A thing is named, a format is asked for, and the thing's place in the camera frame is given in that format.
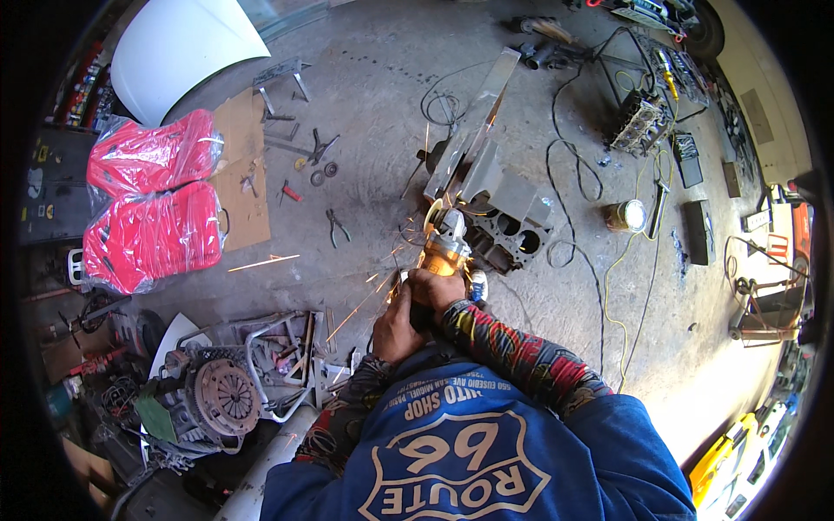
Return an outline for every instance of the metal frame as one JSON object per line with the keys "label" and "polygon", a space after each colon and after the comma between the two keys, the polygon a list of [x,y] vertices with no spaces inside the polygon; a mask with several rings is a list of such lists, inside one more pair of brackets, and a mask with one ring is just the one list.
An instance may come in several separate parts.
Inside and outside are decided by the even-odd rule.
{"label": "metal frame", "polygon": [[646,65],[646,70],[651,75],[651,88],[649,88],[649,92],[655,90],[655,86],[657,84],[657,76],[655,75],[655,69],[651,66],[651,61],[646,56],[646,51],[643,49],[643,46],[640,45],[640,42],[637,41],[634,33],[631,32],[629,28],[617,28],[607,40],[602,45],[599,51],[596,52],[592,61],[598,62],[602,66],[602,70],[605,72],[605,77],[608,78],[608,83],[611,85],[611,91],[614,93],[614,99],[617,100],[618,105],[622,105],[623,100],[620,98],[620,89],[616,84],[616,80],[611,76],[611,72],[608,70],[608,67],[605,65],[605,58],[606,55],[603,53],[608,48],[609,44],[616,38],[617,36],[621,35],[622,33],[628,33],[629,37],[631,37],[631,41],[634,42],[637,50],[640,52],[640,57],[643,60],[643,63]]}
{"label": "metal frame", "polygon": [[474,153],[483,144],[484,137],[498,112],[507,82],[519,58],[521,54],[518,51],[505,47],[495,60],[492,69],[466,108],[464,116],[458,122],[458,131],[449,139],[423,190],[424,197],[429,201],[437,199],[438,193],[448,191],[464,156],[470,155],[470,162],[474,159]]}

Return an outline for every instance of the red seat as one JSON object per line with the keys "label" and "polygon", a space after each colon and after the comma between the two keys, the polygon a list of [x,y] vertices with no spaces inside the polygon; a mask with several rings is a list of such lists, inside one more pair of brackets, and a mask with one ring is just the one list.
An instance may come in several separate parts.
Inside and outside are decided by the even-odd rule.
{"label": "red seat", "polygon": [[219,201],[197,181],[175,192],[115,198],[84,233],[84,271],[124,294],[220,261]]}
{"label": "red seat", "polygon": [[117,198],[206,179],[222,150],[213,132],[214,113],[203,109],[159,128],[125,118],[102,134],[90,152],[87,182]]}

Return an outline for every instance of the yellow extension cord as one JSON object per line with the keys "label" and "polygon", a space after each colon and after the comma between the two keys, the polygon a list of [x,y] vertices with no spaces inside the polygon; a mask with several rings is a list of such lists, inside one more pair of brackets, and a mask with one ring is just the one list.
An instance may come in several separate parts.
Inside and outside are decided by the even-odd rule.
{"label": "yellow extension cord", "polygon": [[[677,123],[677,115],[678,115],[678,107],[679,106],[680,105],[675,106],[675,116],[672,118],[672,125],[669,128],[669,134],[670,135],[671,135],[672,130],[675,128],[675,123]],[[655,167],[655,171],[657,173],[657,176],[658,176],[659,179],[663,179],[663,166],[662,166],[661,161],[660,161],[660,158],[663,154],[666,154],[667,165],[669,166],[669,176],[668,176],[668,180],[666,182],[666,185],[669,188],[671,188],[671,186],[672,186],[672,171],[673,171],[674,168],[672,167],[672,162],[671,162],[671,158],[669,157],[669,153],[666,150],[660,150],[658,153],[653,153],[651,155],[655,159],[654,167]],[[649,164],[649,158],[646,157],[646,161],[643,163],[643,168],[641,168],[640,171],[637,173],[637,181],[636,181],[635,194],[634,194],[635,199],[637,199],[638,195],[640,194],[640,177],[643,175],[643,172],[646,170],[646,166],[648,166],[648,164]],[[623,258],[626,257],[626,254],[628,254],[629,249],[631,248],[631,243],[634,242],[635,237],[643,235],[643,237],[647,238],[650,241],[656,241],[657,238],[660,237],[660,230],[661,230],[662,227],[663,227],[663,213],[661,213],[660,221],[657,224],[657,230],[658,230],[657,237],[655,237],[654,239],[649,238],[649,236],[646,235],[646,228],[645,227],[643,228],[643,230],[641,232],[631,234],[631,237],[628,239],[628,243],[625,245],[625,250],[623,250],[623,253],[620,255],[620,258],[615,260],[614,263],[611,264],[611,267],[608,268],[608,271],[605,272],[605,300],[604,300],[603,306],[602,306],[603,311],[605,312],[605,319],[608,320],[608,322],[615,323],[615,324],[619,325],[621,328],[623,328],[623,350],[622,350],[623,352],[622,352],[622,356],[620,357],[620,387],[617,389],[618,394],[622,393],[623,388],[626,386],[626,381],[625,381],[626,380],[626,371],[625,371],[625,368],[624,368],[624,364],[626,363],[626,361],[625,361],[626,360],[626,353],[628,353],[628,328],[620,320],[614,320],[608,314],[608,280],[609,280],[609,276],[611,275],[611,270],[614,269],[614,267],[616,267],[616,265],[619,264],[620,262],[622,262]]]}

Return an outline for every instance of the yellow car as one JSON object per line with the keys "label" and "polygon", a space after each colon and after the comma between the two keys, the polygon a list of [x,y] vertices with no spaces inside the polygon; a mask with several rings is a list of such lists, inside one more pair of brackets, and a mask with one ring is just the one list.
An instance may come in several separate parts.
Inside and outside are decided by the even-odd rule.
{"label": "yellow car", "polygon": [[756,445],[758,440],[758,428],[756,415],[744,414],[721,435],[692,469],[689,480],[692,485],[692,503],[696,508],[709,504],[737,476],[743,468],[741,463],[746,453],[756,453],[752,445]]}

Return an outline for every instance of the metal stand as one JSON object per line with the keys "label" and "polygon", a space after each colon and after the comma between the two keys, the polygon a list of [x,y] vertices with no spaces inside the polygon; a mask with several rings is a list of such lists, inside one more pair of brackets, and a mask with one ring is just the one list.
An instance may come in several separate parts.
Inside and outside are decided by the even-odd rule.
{"label": "metal stand", "polygon": [[264,69],[253,78],[252,89],[256,93],[260,93],[260,95],[264,98],[264,103],[266,103],[269,115],[274,116],[275,110],[265,88],[268,84],[287,73],[293,74],[293,78],[295,78],[295,82],[299,85],[304,101],[307,103],[310,102],[311,97],[309,91],[307,90],[307,85],[305,85],[301,80],[301,71],[307,67],[310,67],[309,63],[304,63],[301,61],[301,58],[294,56],[289,60],[282,61],[278,65],[273,65],[270,68]]}

